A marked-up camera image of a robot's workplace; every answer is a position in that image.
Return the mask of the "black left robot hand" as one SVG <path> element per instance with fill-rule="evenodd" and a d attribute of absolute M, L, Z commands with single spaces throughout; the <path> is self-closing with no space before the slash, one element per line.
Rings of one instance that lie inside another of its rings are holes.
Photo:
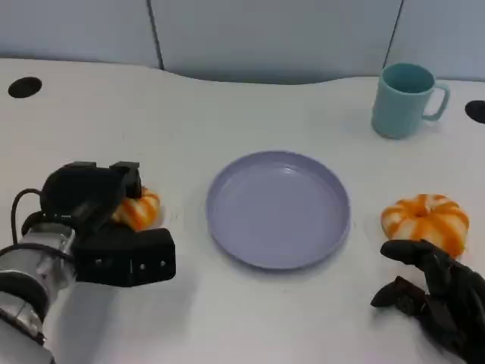
<path fill-rule="evenodd" d="M 51 173 L 41 189 L 40 207 L 48 219 L 91 234 L 126 198 L 141 197 L 138 162 L 117 162 L 107 168 L 95 162 L 72 162 Z"/>

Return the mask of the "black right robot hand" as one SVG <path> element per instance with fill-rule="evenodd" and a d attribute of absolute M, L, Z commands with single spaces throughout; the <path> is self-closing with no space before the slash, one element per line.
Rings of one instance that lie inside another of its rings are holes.
<path fill-rule="evenodd" d="M 388 240 L 380 253 L 421 270 L 427 290 L 398 276 L 371 305 L 398 309 L 445 350 L 466 363 L 483 363 L 484 278 L 427 240 Z"/>

